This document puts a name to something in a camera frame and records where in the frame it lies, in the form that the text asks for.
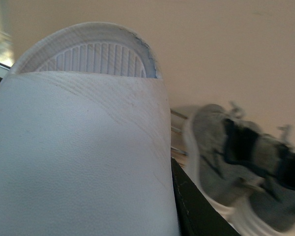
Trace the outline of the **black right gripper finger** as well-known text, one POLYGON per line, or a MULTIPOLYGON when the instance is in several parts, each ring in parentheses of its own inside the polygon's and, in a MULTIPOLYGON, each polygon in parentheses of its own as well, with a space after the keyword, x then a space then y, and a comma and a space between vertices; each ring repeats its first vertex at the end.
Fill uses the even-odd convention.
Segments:
POLYGON ((239 233, 211 206, 174 158, 171 167, 181 234, 238 236, 239 233))

